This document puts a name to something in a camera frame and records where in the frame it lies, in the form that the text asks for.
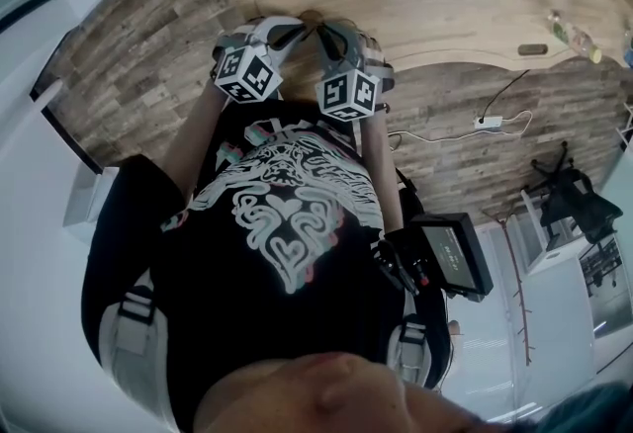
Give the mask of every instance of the power strip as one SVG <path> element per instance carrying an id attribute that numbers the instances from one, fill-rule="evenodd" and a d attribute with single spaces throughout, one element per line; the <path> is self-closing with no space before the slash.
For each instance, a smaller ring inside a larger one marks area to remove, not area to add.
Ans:
<path id="1" fill-rule="evenodd" d="M 501 116 L 492 116 L 485 117 L 482 122 L 481 117 L 475 117 L 475 129 L 499 129 L 503 124 L 503 117 Z"/>

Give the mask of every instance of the small display screen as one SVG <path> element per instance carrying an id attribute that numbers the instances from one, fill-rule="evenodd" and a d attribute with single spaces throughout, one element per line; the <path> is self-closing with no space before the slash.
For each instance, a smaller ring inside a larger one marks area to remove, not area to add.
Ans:
<path id="1" fill-rule="evenodd" d="M 422 229 L 446 282 L 456 287 L 475 289 L 468 262 L 453 228 L 423 227 Z"/>

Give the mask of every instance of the shirt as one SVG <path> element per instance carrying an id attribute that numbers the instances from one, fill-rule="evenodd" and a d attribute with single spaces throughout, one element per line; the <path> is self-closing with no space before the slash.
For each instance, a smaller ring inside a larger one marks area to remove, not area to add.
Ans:
<path id="1" fill-rule="evenodd" d="M 373 260 L 380 206 L 349 138 L 301 112 L 245 127 L 229 117 L 201 175 L 213 180 L 186 208 L 148 159 L 122 166 L 84 283 L 83 326 L 99 359 L 105 308 L 150 270 L 183 431 L 209 387 L 250 363 L 328 351 L 385 362 L 403 316 L 403 295 Z"/>

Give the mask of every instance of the heart design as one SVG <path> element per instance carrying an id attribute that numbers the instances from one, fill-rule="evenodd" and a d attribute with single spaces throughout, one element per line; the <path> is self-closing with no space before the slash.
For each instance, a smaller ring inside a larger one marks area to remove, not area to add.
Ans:
<path id="1" fill-rule="evenodd" d="M 277 212 L 279 212 L 285 220 L 288 220 L 291 215 L 298 212 L 301 209 L 302 205 L 301 200 L 283 201 L 281 198 L 273 194 L 266 195 L 266 202 Z"/>

